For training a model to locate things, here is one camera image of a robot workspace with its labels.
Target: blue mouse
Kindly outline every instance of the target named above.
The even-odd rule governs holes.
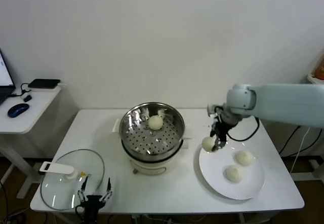
[[[12,108],[10,108],[8,110],[8,116],[10,118],[15,118],[18,115],[21,115],[27,109],[29,109],[29,105],[27,103],[20,103],[20,104],[14,105]]]

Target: robotic arm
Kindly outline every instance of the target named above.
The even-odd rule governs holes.
[[[324,128],[324,86],[235,85],[227,93],[226,104],[208,106],[208,114],[214,117],[210,136],[217,136],[215,150],[224,147],[228,131],[249,116],[255,116],[258,125],[261,118]]]

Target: wooden floor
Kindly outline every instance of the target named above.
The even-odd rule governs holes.
[[[292,162],[285,162],[288,168],[291,167]],[[10,163],[5,158],[0,158],[0,177],[3,176]],[[311,166],[307,161],[298,161],[295,167],[295,172],[304,172],[310,171]],[[23,200],[16,199],[16,195],[25,180],[24,174],[22,174],[17,168],[13,170],[13,172],[8,177],[4,186],[7,191],[8,201],[9,201],[9,213],[12,213],[18,209],[29,207],[29,203],[33,197],[33,194],[37,190],[37,184],[34,184],[32,188],[29,190],[27,197]],[[272,224],[323,224],[324,223],[324,186],[320,181],[308,181],[308,182],[298,182],[297,187],[302,194],[305,200],[305,207],[301,210],[294,211],[284,211],[275,216],[272,220]],[[32,210],[27,210],[24,212],[26,216],[27,224],[44,224],[46,220],[45,213],[38,213]],[[0,220],[3,220],[6,215],[6,202],[4,192],[0,190]],[[248,220],[253,214],[246,214],[245,217]],[[166,215],[157,215],[152,216],[156,219],[165,220],[167,218]],[[199,220],[203,216],[191,215],[191,216],[170,216],[173,218],[172,222],[177,223],[219,223],[219,224],[233,224],[239,223],[237,214],[215,214],[215,215],[207,215],[201,221],[194,222],[193,220]],[[98,224],[108,223],[109,215],[101,215],[99,216]],[[47,224],[61,224],[64,223],[61,220],[57,219],[56,222],[54,220],[54,216],[52,214],[47,214]],[[109,220],[111,224],[123,223],[123,224],[131,224],[132,220],[129,215],[114,215]],[[159,220],[150,220],[147,218],[142,218],[142,224],[162,224],[163,221]]]

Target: white table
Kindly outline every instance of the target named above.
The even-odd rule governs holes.
[[[5,100],[0,105],[0,134],[25,134],[29,132],[60,90],[60,87],[56,87],[48,92],[31,92],[32,99],[27,102],[30,108],[16,118],[9,118],[7,114],[8,110],[16,104],[24,103],[24,101],[20,97],[10,97]],[[41,176],[37,173],[39,164],[36,164],[34,168],[32,168],[11,147],[13,143],[14,142],[5,142],[3,138],[0,139],[0,152],[12,163],[1,181],[2,183],[6,181],[14,165],[18,167],[27,175],[27,179],[17,195],[18,199],[23,199],[30,185],[34,182],[40,182],[41,180]]]
[[[246,142],[262,159],[265,185],[258,196],[247,201],[227,199],[204,181],[197,165],[201,140],[209,135],[212,120],[205,109],[180,109],[186,125],[191,128],[188,149],[177,154],[177,166],[162,175],[133,174],[119,136],[112,133],[116,119],[123,109],[83,109],[78,112],[53,161],[67,152],[89,148],[98,152],[105,162],[102,193],[108,177],[114,180],[113,199],[100,213],[240,213],[299,209],[304,201],[284,166],[263,125]],[[255,129],[253,118],[244,119],[231,135],[245,138]],[[38,187],[31,209],[58,214],[44,204]]]

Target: pot lid handle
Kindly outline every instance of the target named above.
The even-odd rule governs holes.
[[[68,179],[76,178],[78,175],[74,167],[53,162],[43,162],[39,171],[64,174]]]

